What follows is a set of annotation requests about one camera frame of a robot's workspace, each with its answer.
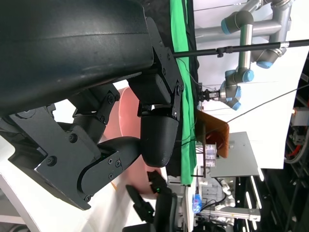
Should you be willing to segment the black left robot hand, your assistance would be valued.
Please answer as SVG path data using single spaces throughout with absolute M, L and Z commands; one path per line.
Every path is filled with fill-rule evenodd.
M 140 137 L 101 142 L 127 80 Z M 82 210 L 138 157 L 164 167 L 176 140 L 183 81 L 154 20 L 134 0 L 0 3 L 0 134 L 10 161 Z

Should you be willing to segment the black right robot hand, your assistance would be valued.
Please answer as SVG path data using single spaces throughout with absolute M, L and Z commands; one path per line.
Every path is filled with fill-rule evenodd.
M 153 193 L 157 194 L 156 205 L 153 208 L 146 202 L 137 189 L 126 185 L 127 192 L 134 202 L 133 208 L 145 224 L 127 226 L 124 232 L 175 232 L 177 228 L 176 210 L 177 194 L 168 187 L 165 179 L 157 171 L 148 172 L 148 179 Z

